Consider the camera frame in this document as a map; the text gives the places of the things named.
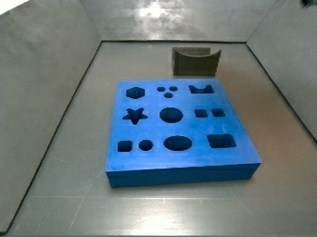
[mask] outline square hole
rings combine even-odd
[[[132,142],[131,141],[117,142],[117,152],[129,152],[131,150],[132,150]]]
[[[208,135],[208,145],[211,148],[230,148],[236,147],[231,134]]]
[[[194,115],[195,115],[198,118],[206,118],[206,117],[208,116],[207,110],[206,110],[206,109],[195,109],[195,110],[194,110]]]
[[[211,113],[214,117],[224,117],[224,112],[220,108],[211,109]]]

